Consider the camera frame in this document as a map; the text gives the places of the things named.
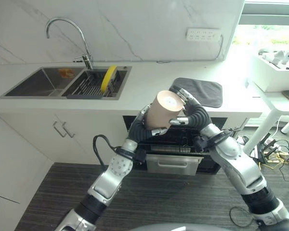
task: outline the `oven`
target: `oven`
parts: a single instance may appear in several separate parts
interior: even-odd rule
[[[123,116],[127,130],[135,116]],[[212,117],[212,122],[222,129],[226,117]],[[155,136],[139,143],[138,148],[146,150],[146,162],[135,165],[153,173],[195,175],[196,173],[216,174],[220,166],[210,157],[208,150],[198,153],[193,145],[199,132],[194,128],[171,126],[166,134]]]

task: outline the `gray floor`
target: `gray floor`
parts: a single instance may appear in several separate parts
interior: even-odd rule
[[[244,130],[251,136],[254,128]],[[289,140],[280,132],[276,139]],[[269,186],[289,210],[289,182],[283,181],[278,169],[262,169]],[[283,168],[289,180],[289,172]],[[54,164],[19,222],[17,231],[51,231],[62,215],[73,208],[101,173],[99,166]],[[216,225],[231,230],[255,230],[236,227],[229,219],[233,206],[246,208],[226,175],[178,176],[149,174],[135,170],[127,176],[122,189],[98,221],[97,231],[124,231],[163,222],[187,222]],[[236,213],[244,224],[249,217]]]

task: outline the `faucet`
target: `faucet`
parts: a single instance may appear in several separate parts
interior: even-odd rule
[[[46,38],[49,39],[49,27],[50,27],[50,25],[51,25],[53,22],[55,22],[55,21],[65,21],[65,22],[67,22],[67,23],[70,23],[70,24],[73,25],[73,26],[76,28],[76,30],[80,33],[80,36],[81,36],[81,38],[82,38],[83,44],[84,44],[85,49],[86,49],[86,54],[83,54],[83,55],[82,55],[82,59],[83,59],[84,63],[86,64],[86,67],[87,67],[88,69],[92,70],[92,69],[93,69],[93,58],[92,58],[92,55],[91,55],[91,53],[90,53],[90,51],[89,51],[89,48],[88,48],[86,39],[85,39],[85,37],[84,37],[84,35],[83,35],[80,27],[79,27],[76,23],[74,23],[72,20],[69,20],[68,18],[64,18],[64,17],[51,18],[51,19],[47,22],[46,27],[45,27]]]

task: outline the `sink basin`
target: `sink basin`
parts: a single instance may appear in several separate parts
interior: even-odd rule
[[[117,66],[106,92],[101,84],[107,66],[94,67],[42,67],[18,83],[0,99],[99,99],[117,100],[131,71],[131,66]]]
[[[0,98],[58,97],[84,67],[42,67]]]

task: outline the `white cabinet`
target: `white cabinet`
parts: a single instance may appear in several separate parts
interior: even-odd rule
[[[0,119],[0,196],[20,203],[26,200],[27,190],[47,161]]]
[[[15,229],[52,164],[0,119],[0,231]]]
[[[0,231],[15,230],[23,212],[20,205],[0,198]]]
[[[114,147],[121,146],[127,137],[126,126],[121,115],[106,113],[60,113],[56,115],[61,122],[66,122],[66,127],[70,132],[75,133],[74,138],[86,153],[82,159],[84,164],[99,164],[92,148],[94,136],[99,134],[107,136]],[[101,159],[108,164],[115,153],[102,138],[98,138],[96,145]]]
[[[53,162],[83,163],[85,152],[51,113],[12,113],[0,117]]]
[[[92,149],[95,135],[106,135],[112,146],[122,145],[127,137],[123,117],[116,114],[12,113],[0,117],[54,162],[99,164]],[[108,164],[113,151],[102,139],[97,148]]]

